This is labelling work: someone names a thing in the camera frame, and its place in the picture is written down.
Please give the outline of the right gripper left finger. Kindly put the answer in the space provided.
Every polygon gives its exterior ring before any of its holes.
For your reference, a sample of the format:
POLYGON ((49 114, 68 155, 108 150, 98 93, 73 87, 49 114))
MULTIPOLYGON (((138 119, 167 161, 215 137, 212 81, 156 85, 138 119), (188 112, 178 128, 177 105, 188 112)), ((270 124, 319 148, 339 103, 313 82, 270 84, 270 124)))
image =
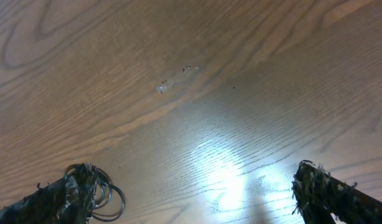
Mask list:
POLYGON ((63 177, 0 210, 0 224, 86 224, 92 218, 97 168, 70 165, 63 177))

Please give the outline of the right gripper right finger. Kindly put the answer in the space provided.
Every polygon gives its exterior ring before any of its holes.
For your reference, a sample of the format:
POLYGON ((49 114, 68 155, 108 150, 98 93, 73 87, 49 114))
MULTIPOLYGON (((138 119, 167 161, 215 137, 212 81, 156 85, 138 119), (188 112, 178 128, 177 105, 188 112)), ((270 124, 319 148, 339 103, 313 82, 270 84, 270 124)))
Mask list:
POLYGON ((382 224, 382 202, 331 176, 322 166, 300 161, 292 181, 293 213, 305 223, 382 224))

